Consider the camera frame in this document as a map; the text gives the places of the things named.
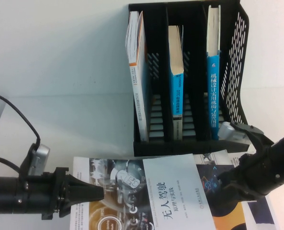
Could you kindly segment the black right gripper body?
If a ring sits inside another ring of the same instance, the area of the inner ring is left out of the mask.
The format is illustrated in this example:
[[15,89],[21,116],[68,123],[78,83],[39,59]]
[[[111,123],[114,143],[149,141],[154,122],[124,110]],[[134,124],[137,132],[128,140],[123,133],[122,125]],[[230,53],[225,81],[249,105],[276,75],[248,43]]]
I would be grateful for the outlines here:
[[261,155],[245,153],[240,157],[239,165],[243,167],[249,189],[265,196],[280,186],[280,177],[276,177],[276,160],[279,156],[277,151],[267,149]]

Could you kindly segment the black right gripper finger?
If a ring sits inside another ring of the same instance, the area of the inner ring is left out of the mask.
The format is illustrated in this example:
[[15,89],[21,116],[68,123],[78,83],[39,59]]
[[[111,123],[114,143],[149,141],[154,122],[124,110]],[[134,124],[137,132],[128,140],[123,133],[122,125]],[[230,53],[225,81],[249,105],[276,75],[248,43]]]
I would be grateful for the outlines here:
[[218,176],[221,186],[243,186],[243,163],[239,160],[238,165],[229,171],[224,171]]
[[229,204],[242,201],[255,201],[261,197],[264,197],[264,194],[258,193],[246,186],[229,184],[221,190],[219,201],[222,204]]

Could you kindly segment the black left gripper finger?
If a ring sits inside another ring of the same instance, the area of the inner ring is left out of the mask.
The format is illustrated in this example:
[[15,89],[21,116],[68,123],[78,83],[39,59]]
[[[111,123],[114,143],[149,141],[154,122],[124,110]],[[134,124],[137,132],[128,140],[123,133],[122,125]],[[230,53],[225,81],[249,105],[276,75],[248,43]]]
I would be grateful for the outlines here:
[[71,193],[104,193],[102,187],[81,181],[70,174],[68,175],[68,190]]
[[80,203],[101,201],[103,199],[103,189],[80,189],[69,192],[69,204],[71,206]]

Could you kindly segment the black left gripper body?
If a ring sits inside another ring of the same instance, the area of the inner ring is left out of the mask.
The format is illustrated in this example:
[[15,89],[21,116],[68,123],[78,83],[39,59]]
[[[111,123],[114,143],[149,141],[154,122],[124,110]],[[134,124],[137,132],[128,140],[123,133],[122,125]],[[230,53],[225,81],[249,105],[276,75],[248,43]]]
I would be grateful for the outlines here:
[[42,220],[51,220],[60,211],[67,172],[68,168],[57,167],[53,173],[27,178],[27,214],[40,214]]

